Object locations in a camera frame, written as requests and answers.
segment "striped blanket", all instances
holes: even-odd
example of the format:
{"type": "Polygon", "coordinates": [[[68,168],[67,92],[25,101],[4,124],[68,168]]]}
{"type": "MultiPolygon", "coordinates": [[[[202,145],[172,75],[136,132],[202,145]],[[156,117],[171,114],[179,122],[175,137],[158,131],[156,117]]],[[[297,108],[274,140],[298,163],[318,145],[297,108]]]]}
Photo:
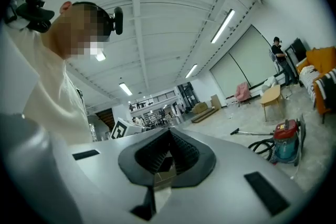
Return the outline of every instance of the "striped blanket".
{"type": "Polygon", "coordinates": [[[307,89],[310,99],[313,102],[314,106],[316,102],[316,94],[314,91],[313,82],[319,75],[320,72],[317,71],[316,69],[312,69],[309,72],[300,73],[300,80],[303,83],[304,87],[307,89]]]}
{"type": "Polygon", "coordinates": [[[316,80],[316,84],[319,86],[326,109],[334,110],[336,108],[336,68],[316,80]]]}

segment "black pants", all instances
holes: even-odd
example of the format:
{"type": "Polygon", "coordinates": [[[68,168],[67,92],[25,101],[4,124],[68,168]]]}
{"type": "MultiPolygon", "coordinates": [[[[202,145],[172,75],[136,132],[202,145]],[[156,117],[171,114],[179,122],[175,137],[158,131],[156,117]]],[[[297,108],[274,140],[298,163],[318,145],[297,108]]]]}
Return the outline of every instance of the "black pants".
{"type": "Polygon", "coordinates": [[[286,61],[283,61],[280,65],[283,68],[283,73],[285,74],[285,85],[289,85],[289,77],[291,78],[292,83],[296,83],[296,78],[289,64],[286,61]]]}

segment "railing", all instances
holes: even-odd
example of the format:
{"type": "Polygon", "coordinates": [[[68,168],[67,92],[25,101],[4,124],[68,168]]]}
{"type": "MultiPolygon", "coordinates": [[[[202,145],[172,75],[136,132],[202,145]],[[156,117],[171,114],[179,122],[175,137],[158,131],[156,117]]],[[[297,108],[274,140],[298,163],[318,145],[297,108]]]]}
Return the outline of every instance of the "railing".
{"type": "Polygon", "coordinates": [[[164,94],[160,94],[158,96],[143,100],[141,102],[135,102],[133,104],[130,104],[129,105],[129,110],[131,112],[134,112],[136,110],[146,108],[148,106],[151,106],[155,103],[159,103],[161,101],[164,101],[164,100],[169,99],[169,98],[174,97],[174,96],[176,96],[174,91],[170,91],[170,92],[167,92],[167,93],[164,93],[164,94]]]}

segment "cable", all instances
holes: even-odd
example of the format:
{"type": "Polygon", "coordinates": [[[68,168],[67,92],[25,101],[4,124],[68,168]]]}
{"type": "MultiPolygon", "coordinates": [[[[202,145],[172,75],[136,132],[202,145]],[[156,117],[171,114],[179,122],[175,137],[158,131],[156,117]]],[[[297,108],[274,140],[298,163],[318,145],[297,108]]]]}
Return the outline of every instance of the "cable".
{"type": "Polygon", "coordinates": [[[251,149],[253,146],[255,146],[252,150],[256,153],[256,154],[262,154],[264,152],[267,152],[268,151],[268,156],[266,158],[267,161],[269,161],[272,157],[272,148],[274,147],[274,139],[273,138],[269,138],[269,139],[264,139],[264,140],[261,140],[261,141],[257,141],[257,142],[254,142],[252,144],[250,144],[248,146],[249,149],[251,149]],[[266,148],[263,149],[262,151],[258,151],[256,152],[257,148],[260,146],[260,145],[266,145],[266,148]]]}

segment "floor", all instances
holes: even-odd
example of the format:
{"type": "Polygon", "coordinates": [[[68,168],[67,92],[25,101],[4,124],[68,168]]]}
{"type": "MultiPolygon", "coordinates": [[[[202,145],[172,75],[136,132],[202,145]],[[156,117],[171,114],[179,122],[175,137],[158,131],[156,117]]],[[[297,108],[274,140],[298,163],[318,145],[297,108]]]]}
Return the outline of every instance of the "floor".
{"type": "MultiPolygon", "coordinates": [[[[296,174],[293,164],[277,164],[289,177],[294,176],[294,181],[304,190],[310,190],[316,185],[327,170],[331,154],[336,145],[336,115],[327,114],[325,123],[322,124],[321,116],[313,109],[304,87],[290,86],[281,88],[284,100],[281,101],[282,111],[287,119],[296,119],[303,114],[306,122],[307,135],[303,147],[301,163],[296,174]]],[[[182,126],[186,130],[203,133],[219,139],[225,139],[244,146],[254,141],[265,139],[265,136],[230,135],[239,128],[241,131],[272,132],[275,126],[284,121],[276,105],[266,107],[267,122],[264,111],[256,98],[250,103],[241,104],[240,107],[232,106],[221,109],[214,115],[200,123],[186,121],[182,126]]]]}

